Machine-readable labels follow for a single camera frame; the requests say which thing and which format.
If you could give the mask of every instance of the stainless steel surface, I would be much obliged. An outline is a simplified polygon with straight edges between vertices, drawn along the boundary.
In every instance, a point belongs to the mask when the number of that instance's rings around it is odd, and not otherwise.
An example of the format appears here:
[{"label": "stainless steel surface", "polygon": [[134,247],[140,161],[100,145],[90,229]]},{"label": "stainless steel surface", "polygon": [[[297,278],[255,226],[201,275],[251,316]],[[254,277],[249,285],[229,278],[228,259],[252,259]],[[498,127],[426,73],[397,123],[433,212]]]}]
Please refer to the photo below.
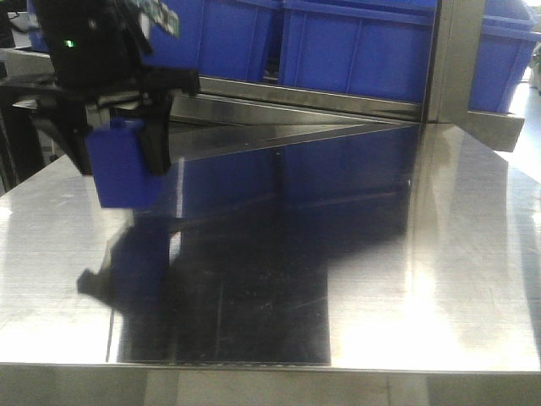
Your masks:
[{"label": "stainless steel surface", "polygon": [[308,141],[328,140],[357,134],[373,134],[404,129],[411,124],[321,124],[224,126],[219,129],[196,129],[171,132],[170,155],[175,159],[199,159],[233,152],[253,151]]},{"label": "stainless steel surface", "polygon": [[199,95],[177,96],[171,110],[172,119],[203,123],[242,125],[310,125],[351,123],[395,123],[396,120],[377,119],[330,110],[273,105],[230,97]]},{"label": "stainless steel surface", "polygon": [[[372,136],[360,127],[356,136],[327,134],[270,151],[288,156],[324,148],[321,164],[310,169],[317,182],[363,163],[336,169],[333,162],[348,162],[339,151],[386,134],[413,134],[398,129]],[[214,129],[216,142],[236,145],[231,129],[223,130]],[[252,156],[261,155],[227,158],[240,165],[228,166],[232,186],[255,187],[236,178],[251,176],[240,162]],[[331,194],[312,203],[287,200],[293,206],[281,217],[265,209],[263,189],[248,196],[247,206],[205,214],[213,194],[202,206],[194,196],[212,192],[215,180],[198,171],[219,162],[180,159],[169,191],[146,212],[102,210],[91,179],[66,158],[0,198],[0,360],[541,371],[541,186],[459,128],[433,124],[424,131],[414,171],[400,177],[412,181],[407,200],[393,189]],[[306,173],[308,164],[298,170]],[[375,168],[364,174],[356,182],[387,176]],[[176,292],[168,297],[178,298],[166,302],[172,313],[156,308],[152,295],[137,294],[162,278],[158,268],[138,265],[161,261],[152,248],[161,224],[172,233],[166,258],[169,294]],[[102,269],[98,275],[107,279],[109,263],[116,264],[110,270],[116,301],[100,289],[94,292],[100,299],[78,294],[82,271]],[[157,279],[146,282],[150,275]]]},{"label": "stainless steel surface", "polygon": [[468,108],[485,4],[485,0],[438,1],[424,120],[454,123],[493,150],[512,151],[523,118]]},{"label": "stainless steel surface", "polygon": [[45,53],[8,49],[5,55],[8,76],[54,74],[51,58]]},{"label": "stainless steel surface", "polygon": [[229,96],[291,107],[308,107],[395,120],[418,122],[421,120],[422,112],[422,106],[417,103],[293,89],[276,85],[252,84],[217,78],[201,78],[201,91],[208,95]]}]

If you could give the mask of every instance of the blue plastic bin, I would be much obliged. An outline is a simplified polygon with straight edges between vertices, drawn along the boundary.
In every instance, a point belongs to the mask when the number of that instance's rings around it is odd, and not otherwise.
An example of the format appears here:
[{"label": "blue plastic bin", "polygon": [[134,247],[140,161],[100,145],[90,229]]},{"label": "blue plastic bin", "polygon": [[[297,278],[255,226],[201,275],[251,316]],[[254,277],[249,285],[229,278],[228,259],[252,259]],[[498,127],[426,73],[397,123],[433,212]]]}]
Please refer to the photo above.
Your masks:
[{"label": "blue plastic bin", "polygon": [[[381,11],[374,8],[374,1],[372,8],[343,6],[352,0],[322,1],[326,3],[285,1],[279,82],[422,102],[432,14],[408,14],[405,5],[401,12]],[[508,111],[536,41],[541,41],[539,34],[485,21],[470,108]]]},{"label": "blue plastic bin", "polygon": [[431,16],[297,0],[284,9],[280,84],[423,100]]},{"label": "blue plastic bin", "polygon": [[139,143],[143,126],[141,120],[113,118],[85,138],[102,207],[145,208],[160,194],[162,177],[150,173]]},{"label": "blue plastic bin", "polygon": [[32,51],[37,52],[49,52],[49,48],[43,39],[43,34],[39,29],[37,22],[36,10],[34,9],[34,3],[31,0],[26,1],[26,11],[28,12],[29,28],[30,32],[28,37],[30,38],[30,47]]},{"label": "blue plastic bin", "polygon": [[202,74],[258,81],[268,57],[277,0],[170,0],[178,14],[180,38],[152,27],[154,53],[146,64],[198,68]]},{"label": "blue plastic bin", "polygon": [[472,82],[470,108],[509,112],[515,89],[522,80],[541,34],[485,25]]}]

